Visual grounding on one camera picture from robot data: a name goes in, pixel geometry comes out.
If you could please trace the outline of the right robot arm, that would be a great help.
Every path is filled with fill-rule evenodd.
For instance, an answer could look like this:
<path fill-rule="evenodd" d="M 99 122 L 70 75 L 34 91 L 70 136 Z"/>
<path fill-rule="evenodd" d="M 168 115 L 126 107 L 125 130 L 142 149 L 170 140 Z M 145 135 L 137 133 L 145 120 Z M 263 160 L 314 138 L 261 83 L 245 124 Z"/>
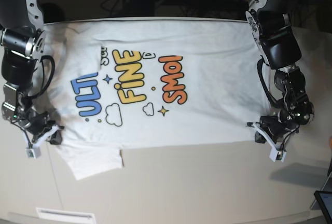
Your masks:
<path fill-rule="evenodd" d="M 29 150 L 48 141 L 63 145 L 69 124 L 57 124 L 48 112 L 33 108 L 35 95 L 29 95 L 37 62 L 48 60 L 54 82 L 54 57 L 44 52 L 43 23 L 30 21 L 30 11 L 38 10 L 36 0 L 10 0 L 1 7 L 5 49 L 2 74 L 5 94 L 14 94 L 9 120 L 30 133 Z M 254 75 L 258 51 L 253 46 L 248 26 L 229 21 L 187 21 L 152 19 L 141 21 L 73 22 L 81 55 L 73 58 L 75 67 L 88 68 L 73 79 L 79 88 L 91 93 L 77 95 L 83 118 L 102 111 L 97 102 L 96 76 L 103 69 L 87 51 L 93 43 L 111 45 L 110 61 L 119 75 L 113 90 L 102 97 L 108 124 L 105 140 L 129 149 L 175 145 L 216 144 L 247 141 L 246 125 L 268 111 L 258 78 Z"/>

